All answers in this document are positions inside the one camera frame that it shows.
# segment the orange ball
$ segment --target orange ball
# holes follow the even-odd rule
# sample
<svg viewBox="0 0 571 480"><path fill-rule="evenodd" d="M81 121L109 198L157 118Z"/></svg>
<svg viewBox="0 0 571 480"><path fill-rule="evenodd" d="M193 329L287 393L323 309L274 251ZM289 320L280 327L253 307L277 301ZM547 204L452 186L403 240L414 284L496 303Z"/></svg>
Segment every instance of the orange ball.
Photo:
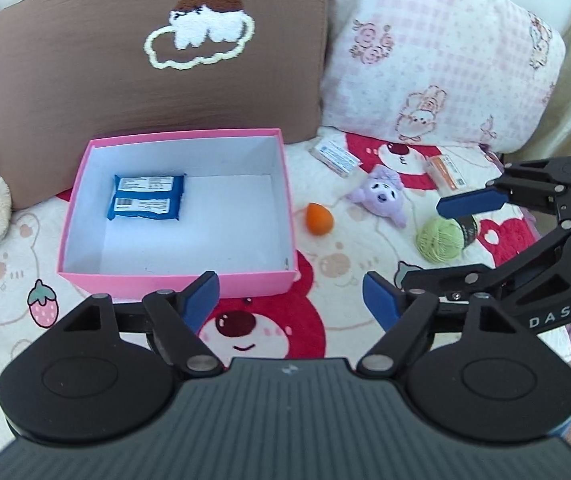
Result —
<svg viewBox="0 0 571 480"><path fill-rule="evenodd" d="M310 233L316 236L323 236L332 231L334 217L326 207L312 202L305 212L305 224Z"/></svg>

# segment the pink checkered pillow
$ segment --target pink checkered pillow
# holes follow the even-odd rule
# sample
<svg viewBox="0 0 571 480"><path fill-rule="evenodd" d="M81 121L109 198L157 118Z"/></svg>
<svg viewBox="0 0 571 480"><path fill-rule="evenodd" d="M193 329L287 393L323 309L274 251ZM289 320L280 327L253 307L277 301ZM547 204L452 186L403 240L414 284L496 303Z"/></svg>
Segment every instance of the pink checkered pillow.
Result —
<svg viewBox="0 0 571 480"><path fill-rule="evenodd" d="M378 139L517 150L565 56L510 0L336 0L323 124Z"/></svg>

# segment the gray ribbed surface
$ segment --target gray ribbed surface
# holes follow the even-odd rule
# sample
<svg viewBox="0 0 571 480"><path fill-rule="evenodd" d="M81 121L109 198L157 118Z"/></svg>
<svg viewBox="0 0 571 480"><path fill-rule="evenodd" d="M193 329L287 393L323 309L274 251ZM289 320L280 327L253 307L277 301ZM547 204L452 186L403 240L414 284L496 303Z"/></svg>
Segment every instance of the gray ribbed surface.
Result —
<svg viewBox="0 0 571 480"><path fill-rule="evenodd" d="M514 450L452 440L390 383L360 380L340 359L237 359L218 378L187 383L159 420L123 440L90 449L22 440L0 455L0 480L481 478L571 480L571 449L556 439Z"/></svg>

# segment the pink box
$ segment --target pink box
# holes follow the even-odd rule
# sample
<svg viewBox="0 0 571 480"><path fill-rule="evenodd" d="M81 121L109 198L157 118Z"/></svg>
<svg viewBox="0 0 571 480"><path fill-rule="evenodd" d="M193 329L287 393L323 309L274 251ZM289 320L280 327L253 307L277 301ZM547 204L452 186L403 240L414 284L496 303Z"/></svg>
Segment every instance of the pink box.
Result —
<svg viewBox="0 0 571 480"><path fill-rule="evenodd" d="M107 219L114 176L185 174L180 219ZM297 273L281 131L204 130L91 140L57 272L91 294L139 300L219 274L222 298L282 294Z"/></svg>

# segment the pink stuffed animal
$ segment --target pink stuffed animal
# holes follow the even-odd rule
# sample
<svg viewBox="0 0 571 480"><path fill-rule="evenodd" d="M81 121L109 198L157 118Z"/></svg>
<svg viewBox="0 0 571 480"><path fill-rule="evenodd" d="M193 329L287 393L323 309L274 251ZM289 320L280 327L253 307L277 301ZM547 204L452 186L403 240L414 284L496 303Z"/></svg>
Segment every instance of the pink stuffed animal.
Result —
<svg viewBox="0 0 571 480"><path fill-rule="evenodd" d="M399 174L381 164L374 166L367 180L347 199L361 204L370 213L390 218L397 227L406 226L403 212L403 183Z"/></svg>

